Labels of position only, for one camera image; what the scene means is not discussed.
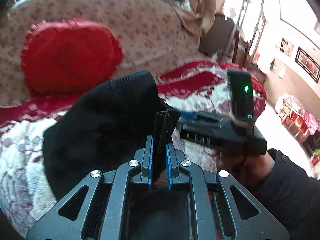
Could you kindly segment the person's right hand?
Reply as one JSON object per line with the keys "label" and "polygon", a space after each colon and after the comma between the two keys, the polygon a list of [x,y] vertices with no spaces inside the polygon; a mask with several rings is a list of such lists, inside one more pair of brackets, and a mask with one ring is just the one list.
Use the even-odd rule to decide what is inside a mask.
{"label": "person's right hand", "polygon": [[218,170],[228,171],[244,186],[253,187],[267,178],[274,167],[275,161],[269,155],[233,155],[214,151],[212,157]]}

